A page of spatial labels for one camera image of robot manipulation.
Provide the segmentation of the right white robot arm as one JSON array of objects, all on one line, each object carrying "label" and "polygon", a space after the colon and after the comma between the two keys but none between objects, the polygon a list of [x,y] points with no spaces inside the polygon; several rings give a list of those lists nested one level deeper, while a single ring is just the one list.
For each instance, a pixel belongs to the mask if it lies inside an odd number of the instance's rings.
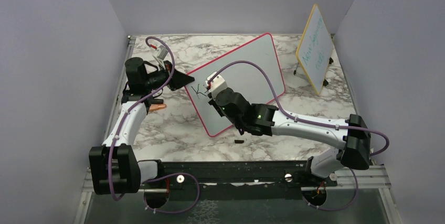
[{"label": "right white robot arm", "polygon": [[217,94],[209,93],[209,104],[218,114],[226,117],[240,134],[255,136],[291,136],[329,145],[324,153],[308,159],[303,180],[317,185],[335,171],[347,167],[367,170],[370,166],[370,134],[360,116],[352,114],[347,120],[327,119],[281,112],[277,106],[249,103],[240,93],[226,88]]}]

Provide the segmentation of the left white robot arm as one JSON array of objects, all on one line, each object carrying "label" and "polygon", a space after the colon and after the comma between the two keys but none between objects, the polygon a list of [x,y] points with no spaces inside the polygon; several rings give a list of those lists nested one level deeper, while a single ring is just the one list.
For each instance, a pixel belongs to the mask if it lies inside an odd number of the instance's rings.
[{"label": "left white robot arm", "polygon": [[128,81],[120,115],[102,145],[92,147],[89,152],[93,189],[97,195],[135,193],[144,180],[154,188],[164,183],[165,174],[157,168],[156,162],[150,162],[148,171],[141,173],[132,145],[153,103],[153,94],[164,87],[178,90],[195,79],[176,70],[168,60],[151,73],[145,65],[146,61],[139,57],[125,62]]}]

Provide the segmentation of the pink framed whiteboard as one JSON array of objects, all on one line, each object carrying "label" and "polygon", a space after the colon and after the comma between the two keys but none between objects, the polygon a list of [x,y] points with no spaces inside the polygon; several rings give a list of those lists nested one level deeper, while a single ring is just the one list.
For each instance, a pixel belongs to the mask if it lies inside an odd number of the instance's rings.
[{"label": "pink framed whiteboard", "polygon": [[228,87],[241,93],[250,103],[270,103],[273,101],[271,89],[275,90],[277,96],[285,93],[284,79],[270,33],[262,34],[190,71],[188,75],[195,80],[185,89],[210,137],[219,135],[232,125],[208,103],[205,81],[210,74],[234,61],[240,63],[224,70],[221,76],[226,80]]}]

